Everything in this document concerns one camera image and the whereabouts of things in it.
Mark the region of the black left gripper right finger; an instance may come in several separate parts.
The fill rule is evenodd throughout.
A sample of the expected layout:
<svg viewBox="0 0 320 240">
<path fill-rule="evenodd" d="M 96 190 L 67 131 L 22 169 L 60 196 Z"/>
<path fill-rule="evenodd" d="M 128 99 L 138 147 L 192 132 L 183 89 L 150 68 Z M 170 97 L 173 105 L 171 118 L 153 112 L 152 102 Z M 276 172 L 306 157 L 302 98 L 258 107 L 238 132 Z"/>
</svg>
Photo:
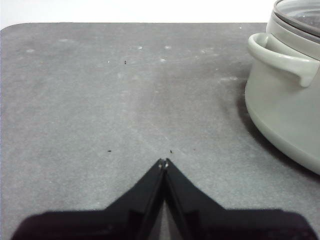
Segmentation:
<svg viewBox="0 0 320 240">
<path fill-rule="evenodd" d="M 165 160 L 166 202 L 185 240 L 314 240 L 316 233 L 296 212 L 226 209 Z"/>
</svg>

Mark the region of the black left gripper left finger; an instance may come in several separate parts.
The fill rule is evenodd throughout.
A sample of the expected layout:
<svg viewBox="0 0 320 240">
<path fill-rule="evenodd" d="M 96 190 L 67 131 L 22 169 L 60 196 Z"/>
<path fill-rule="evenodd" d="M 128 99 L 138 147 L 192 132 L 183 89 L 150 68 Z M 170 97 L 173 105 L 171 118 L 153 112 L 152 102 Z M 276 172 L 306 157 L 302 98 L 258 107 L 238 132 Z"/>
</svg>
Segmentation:
<svg viewBox="0 0 320 240">
<path fill-rule="evenodd" d="M 14 240 L 146 240 L 164 200 L 159 159 L 127 192 L 100 210 L 47 211 L 24 219 Z"/>
</svg>

